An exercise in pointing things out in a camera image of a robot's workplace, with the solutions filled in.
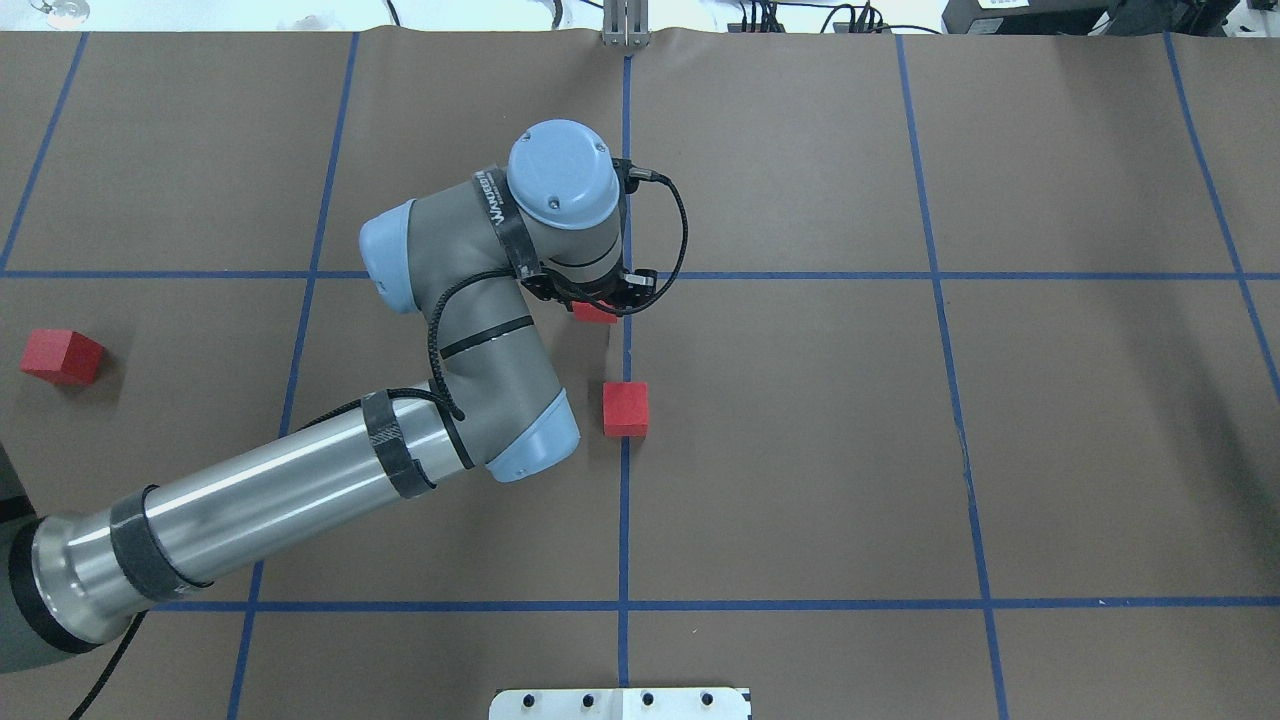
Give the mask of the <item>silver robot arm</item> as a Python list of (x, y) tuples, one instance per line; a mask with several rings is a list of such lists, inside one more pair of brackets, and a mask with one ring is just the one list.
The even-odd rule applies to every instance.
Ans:
[(550, 119), (503, 167), (374, 217), (366, 270), (428, 322), (431, 378), (90, 515), (38, 516), (3, 464), (3, 670), (87, 653), (141, 612), (481, 466), (520, 480), (567, 459), (579, 428), (524, 291), (561, 273), (622, 286), (623, 183), (607, 142)]

